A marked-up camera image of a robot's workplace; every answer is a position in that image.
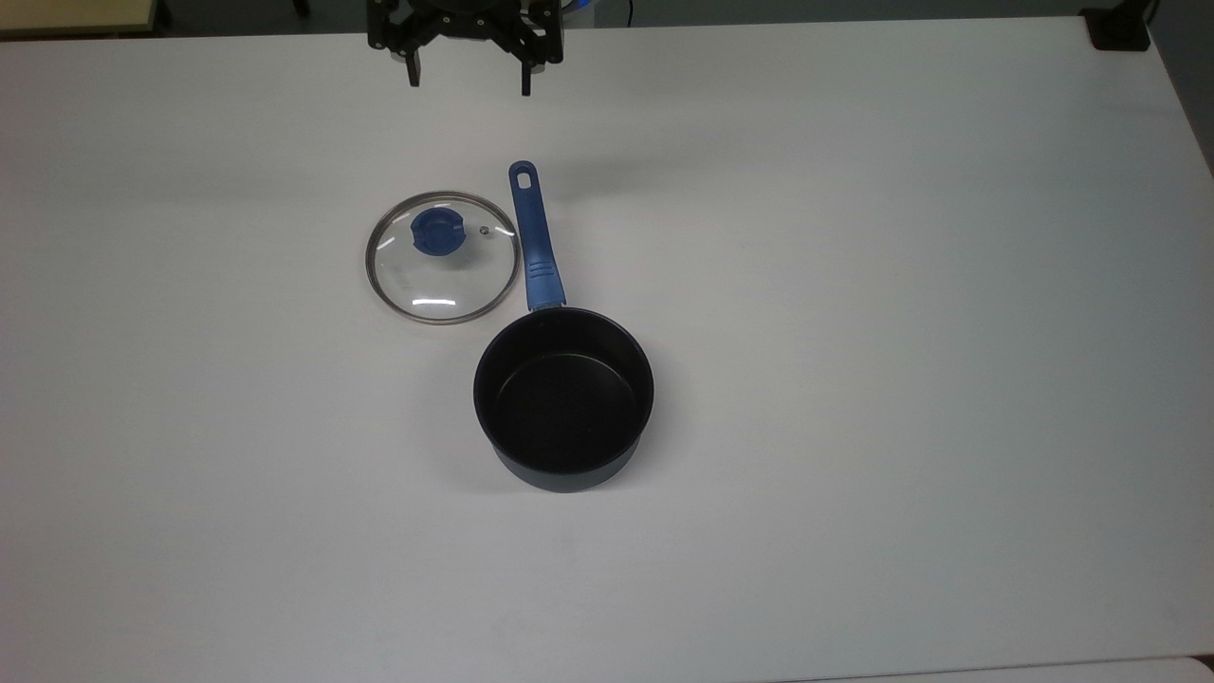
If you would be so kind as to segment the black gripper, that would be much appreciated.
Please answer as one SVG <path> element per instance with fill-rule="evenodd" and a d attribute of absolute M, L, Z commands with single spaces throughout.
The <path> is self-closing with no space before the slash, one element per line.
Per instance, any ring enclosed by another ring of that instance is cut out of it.
<path fill-rule="evenodd" d="M 520 61 L 521 95 L 532 76 L 565 58 L 561 1 L 369 1 L 368 45 L 405 64 L 420 86 L 419 51 L 437 36 L 488 40 Z"/>

